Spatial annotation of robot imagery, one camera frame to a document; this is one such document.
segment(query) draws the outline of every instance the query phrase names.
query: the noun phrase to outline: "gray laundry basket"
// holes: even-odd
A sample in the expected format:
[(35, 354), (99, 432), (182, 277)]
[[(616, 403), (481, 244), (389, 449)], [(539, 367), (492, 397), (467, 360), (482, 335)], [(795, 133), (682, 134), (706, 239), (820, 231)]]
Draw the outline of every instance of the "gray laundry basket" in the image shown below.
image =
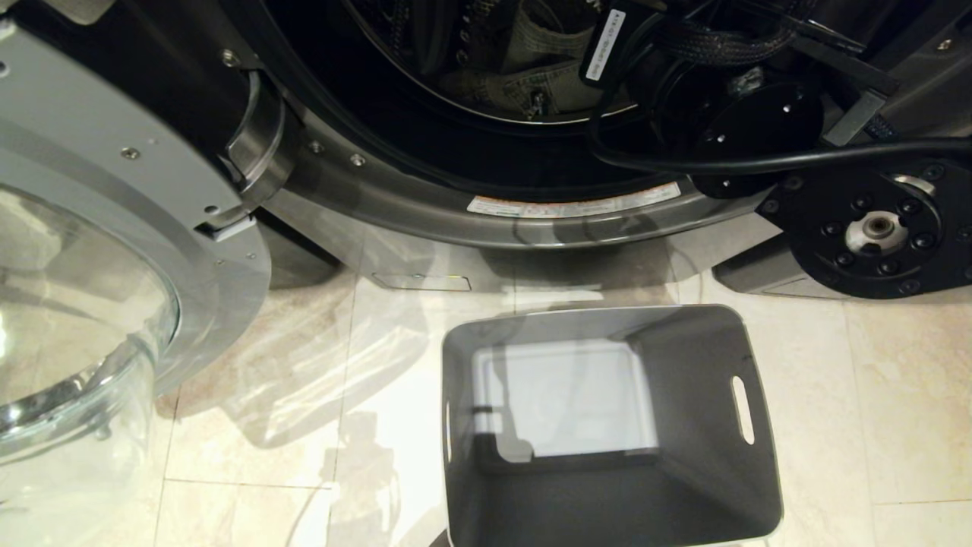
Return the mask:
[(455, 547), (715, 545), (780, 523), (763, 390), (728, 308), (477, 321), (449, 332), (442, 365)]

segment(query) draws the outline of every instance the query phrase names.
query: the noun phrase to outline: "white label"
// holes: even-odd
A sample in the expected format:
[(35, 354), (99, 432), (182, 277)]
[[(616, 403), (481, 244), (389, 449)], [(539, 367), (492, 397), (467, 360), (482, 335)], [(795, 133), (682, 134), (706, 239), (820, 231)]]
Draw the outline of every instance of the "white label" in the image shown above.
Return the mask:
[(678, 183), (670, 182), (627, 196), (570, 203), (527, 203), (476, 196), (469, 202), (466, 210), (471, 213), (512, 218), (574, 218), (636, 209), (661, 201), (673, 200), (678, 196), (681, 196)]
[(614, 49), (614, 42), (617, 40), (618, 33), (621, 32), (621, 23), (624, 22), (625, 13), (618, 10), (611, 10), (607, 15), (607, 24), (598, 40), (598, 49), (594, 50), (591, 57), (591, 64), (587, 67), (587, 79), (597, 82), (605, 71), (608, 64), (610, 51)]

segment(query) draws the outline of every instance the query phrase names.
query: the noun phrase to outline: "washing machine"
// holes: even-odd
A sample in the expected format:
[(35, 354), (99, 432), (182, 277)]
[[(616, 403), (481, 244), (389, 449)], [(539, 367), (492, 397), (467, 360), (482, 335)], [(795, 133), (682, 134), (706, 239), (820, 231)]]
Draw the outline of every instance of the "washing machine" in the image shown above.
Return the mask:
[(0, 0), (5, 539), (86, 540), (153, 397), (298, 263), (461, 292), (972, 282), (965, 3), (562, 4)]

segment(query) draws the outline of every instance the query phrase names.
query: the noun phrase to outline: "laundry inside drum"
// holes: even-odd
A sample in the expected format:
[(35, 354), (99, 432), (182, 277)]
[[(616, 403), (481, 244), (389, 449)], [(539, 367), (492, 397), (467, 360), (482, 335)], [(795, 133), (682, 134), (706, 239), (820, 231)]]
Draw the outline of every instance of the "laundry inside drum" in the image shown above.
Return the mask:
[[(371, 43), (427, 91), (494, 120), (583, 122), (602, 91), (581, 64), (601, 0), (343, 0)], [(621, 90), (608, 109), (633, 108)]]

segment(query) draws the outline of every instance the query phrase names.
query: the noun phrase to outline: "washer door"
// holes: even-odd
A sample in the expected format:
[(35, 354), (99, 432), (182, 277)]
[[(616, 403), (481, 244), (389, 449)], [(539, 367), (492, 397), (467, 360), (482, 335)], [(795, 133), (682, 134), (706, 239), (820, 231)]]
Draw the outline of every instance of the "washer door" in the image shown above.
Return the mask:
[(0, 529), (90, 539), (142, 464), (155, 394), (260, 309), (270, 261), (177, 133), (0, 20)]

